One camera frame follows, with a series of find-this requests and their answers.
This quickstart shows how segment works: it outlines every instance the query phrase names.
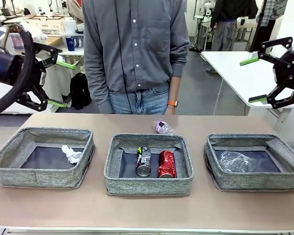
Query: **plastic bottle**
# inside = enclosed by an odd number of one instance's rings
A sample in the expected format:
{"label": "plastic bottle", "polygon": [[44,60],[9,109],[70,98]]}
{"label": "plastic bottle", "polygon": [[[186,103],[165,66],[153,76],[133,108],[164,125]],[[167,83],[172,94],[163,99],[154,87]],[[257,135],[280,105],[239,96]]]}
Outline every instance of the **plastic bottle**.
{"label": "plastic bottle", "polygon": [[175,131],[166,122],[162,120],[156,120],[154,122],[154,129],[159,134],[163,135],[175,135]]}

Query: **blue cup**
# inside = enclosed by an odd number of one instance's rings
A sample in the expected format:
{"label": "blue cup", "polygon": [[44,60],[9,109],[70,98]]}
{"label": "blue cup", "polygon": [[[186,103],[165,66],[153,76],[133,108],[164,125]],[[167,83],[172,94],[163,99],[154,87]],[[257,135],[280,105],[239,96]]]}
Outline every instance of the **blue cup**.
{"label": "blue cup", "polygon": [[68,50],[69,51],[75,51],[73,38],[72,37],[66,37],[65,39],[67,40]]}

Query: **red soda can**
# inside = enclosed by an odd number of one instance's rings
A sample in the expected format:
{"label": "red soda can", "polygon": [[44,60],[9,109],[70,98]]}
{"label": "red soda can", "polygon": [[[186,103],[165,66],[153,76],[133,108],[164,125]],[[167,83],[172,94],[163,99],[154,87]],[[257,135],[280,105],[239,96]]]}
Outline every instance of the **red soda can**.
{"label": "red soda can", "polygon": [[174,155],[170,151],[163,151],[159,155],[159,178],[175,178]]}

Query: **watch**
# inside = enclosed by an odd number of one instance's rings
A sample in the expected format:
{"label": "watch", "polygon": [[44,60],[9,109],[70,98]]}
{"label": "watch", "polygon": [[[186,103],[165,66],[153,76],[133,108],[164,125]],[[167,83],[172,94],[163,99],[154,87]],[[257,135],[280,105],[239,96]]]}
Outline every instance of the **watch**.
{"label": "watch", "polygon": [[168,105],[172,105],[174,106],[175,108],[178,106],[178,101],[168,101]]}

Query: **plaid shirt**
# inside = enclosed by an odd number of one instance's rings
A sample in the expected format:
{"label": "plaid shirt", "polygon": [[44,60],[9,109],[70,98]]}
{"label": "plaid shirt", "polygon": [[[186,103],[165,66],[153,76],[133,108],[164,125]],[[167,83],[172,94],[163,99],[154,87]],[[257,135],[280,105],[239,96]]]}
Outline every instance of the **plaid shirt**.
{"label": "plaid shirt", "polygon": [[265,14],[261,22],[261,27],[266,27],[269,20],[276,20],[284,15],[288,0],[268,0],[265,8]]}

